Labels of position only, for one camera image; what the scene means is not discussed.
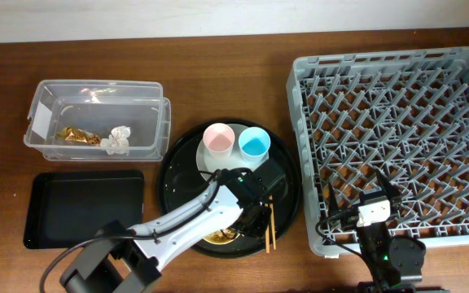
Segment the white napkin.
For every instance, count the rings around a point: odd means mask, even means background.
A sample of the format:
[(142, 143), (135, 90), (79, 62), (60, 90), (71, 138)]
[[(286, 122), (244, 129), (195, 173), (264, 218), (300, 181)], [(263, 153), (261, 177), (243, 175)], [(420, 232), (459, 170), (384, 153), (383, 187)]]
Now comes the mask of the white napkin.
[(117, 126), (111, 130), (108, 138), (101, 139), (99, 146), (109, 155), (128, 155), (130, 135), (130, 127)]

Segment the yellow bowl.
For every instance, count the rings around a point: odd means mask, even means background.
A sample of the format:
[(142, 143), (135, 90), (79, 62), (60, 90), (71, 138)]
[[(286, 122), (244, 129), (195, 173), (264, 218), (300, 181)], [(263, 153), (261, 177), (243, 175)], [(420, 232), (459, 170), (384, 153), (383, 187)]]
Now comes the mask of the yellow bowl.
[(233, 242), (239, 236), (239, 232), (233, 229), (215, 231), (204, 237), (204, 241), (214, 245), (225, 245)]

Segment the food scraps with rice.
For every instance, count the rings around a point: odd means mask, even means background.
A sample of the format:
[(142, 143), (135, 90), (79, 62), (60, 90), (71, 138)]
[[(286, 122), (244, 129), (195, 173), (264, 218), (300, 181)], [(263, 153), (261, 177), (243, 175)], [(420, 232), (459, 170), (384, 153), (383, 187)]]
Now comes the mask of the food scraps with rice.
[(238, 232), (232, 229), (223, 229), (209, 234), (206, 239), (212, 242), (227, 242), (238, 237)]

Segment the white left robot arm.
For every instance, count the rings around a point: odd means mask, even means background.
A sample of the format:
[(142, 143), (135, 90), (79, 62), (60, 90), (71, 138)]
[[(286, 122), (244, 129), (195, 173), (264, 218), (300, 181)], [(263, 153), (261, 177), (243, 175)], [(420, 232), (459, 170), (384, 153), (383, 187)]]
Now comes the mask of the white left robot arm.
[(262, 238), (271, 223), (271, 204), (286, 173), (273, 160), (255, 170), (218, 169), (197, 197), (162, 217), (108, 231), (80, 245), (64, 270), (67, 292), (149, 292), (163, 268), (206, 236), (223, 229)]

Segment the pink cup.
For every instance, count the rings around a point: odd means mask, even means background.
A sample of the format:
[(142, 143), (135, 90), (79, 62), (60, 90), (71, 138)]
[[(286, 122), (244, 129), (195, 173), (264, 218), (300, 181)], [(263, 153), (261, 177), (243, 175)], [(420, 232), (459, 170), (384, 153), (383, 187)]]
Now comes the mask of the pink cup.
[(211, 124), (204, 131), (203, 142), (213, 158), (226, 158), (232, 153), (235, 144), (235, 132), (227, 124)]

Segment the brown snack wrapper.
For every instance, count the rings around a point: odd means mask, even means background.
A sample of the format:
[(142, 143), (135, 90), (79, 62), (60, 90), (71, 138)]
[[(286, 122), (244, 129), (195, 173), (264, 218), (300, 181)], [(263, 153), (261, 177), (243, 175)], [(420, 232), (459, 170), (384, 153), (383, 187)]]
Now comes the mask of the brown snack wrapper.
[(97, 146), (101, 142), (101, 138), (97, 134), (71, 126), (61, 129), (57, 136), (67, 142), (81, 142), (93, 146)]

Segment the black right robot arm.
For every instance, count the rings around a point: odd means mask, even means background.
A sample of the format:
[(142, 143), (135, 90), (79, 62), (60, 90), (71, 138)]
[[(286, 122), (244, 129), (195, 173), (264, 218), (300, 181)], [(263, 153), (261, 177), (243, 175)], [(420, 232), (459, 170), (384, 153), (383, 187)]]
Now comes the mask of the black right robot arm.
[(370, 271), (370, 282), (359, 282), (358, 292), (415, 292), (415, 284), (423, 278), (422, 267), (426, 246), (416, 238), (392, 236), (388, 222), (401, 205), (401, 192), (379, 171), (375, 171), (379, 187), (359, 194), (359, 203), (345, 209), (338, 207), (335, 190), (328, 186), (328, 217), (318, 222), (338, 221), (343, 230), (357, 234), (357, 253)]

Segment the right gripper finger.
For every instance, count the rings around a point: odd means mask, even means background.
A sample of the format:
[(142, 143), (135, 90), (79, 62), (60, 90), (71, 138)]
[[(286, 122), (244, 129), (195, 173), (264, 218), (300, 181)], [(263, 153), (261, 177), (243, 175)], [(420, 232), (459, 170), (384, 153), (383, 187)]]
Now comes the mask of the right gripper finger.
[(386, 194), (388, 199), (400, 198), (400, 191), (395, 186), (393, 186), (378, 169), (375, 170), (375, 175), (381, 190)]
[(338, 206), (337, 199), (335, 197), (335, 190), (334, 190), (332, 184), (329, 183), (327, 186), (328, 186), (328, 190), (329, 190), (328, 215), (329, 216), (334, 216), (340, 211), (340, 208)]

